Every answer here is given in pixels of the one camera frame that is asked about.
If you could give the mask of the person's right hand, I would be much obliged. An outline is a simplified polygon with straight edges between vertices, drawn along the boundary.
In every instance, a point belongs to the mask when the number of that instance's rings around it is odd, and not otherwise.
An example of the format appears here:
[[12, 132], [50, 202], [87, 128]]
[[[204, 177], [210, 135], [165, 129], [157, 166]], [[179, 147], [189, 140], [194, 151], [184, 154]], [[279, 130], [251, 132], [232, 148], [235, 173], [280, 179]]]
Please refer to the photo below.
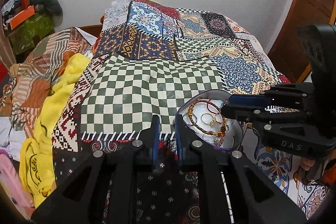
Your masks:
[[303, 178], [307, 180], [319, 180], [323, 175], [327, 163], [328, 160], [326, 158], [319, 160], [302, 158], [301, 168], [303, 169]]

